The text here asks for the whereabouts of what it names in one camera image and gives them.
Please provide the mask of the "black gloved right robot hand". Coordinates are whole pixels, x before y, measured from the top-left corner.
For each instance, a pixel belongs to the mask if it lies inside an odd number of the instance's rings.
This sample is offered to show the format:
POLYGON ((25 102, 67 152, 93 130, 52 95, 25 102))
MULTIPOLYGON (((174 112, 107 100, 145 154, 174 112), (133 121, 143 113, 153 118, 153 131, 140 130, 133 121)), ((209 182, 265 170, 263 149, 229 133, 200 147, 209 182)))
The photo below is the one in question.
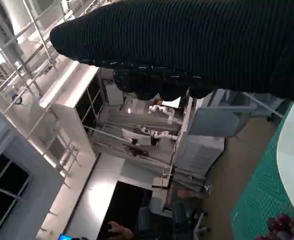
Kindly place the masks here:
POLYGON ((227 89, 294 101, 294 0, 119 0, 57 25, 50 41, 112 69, 140 100, 227 89))

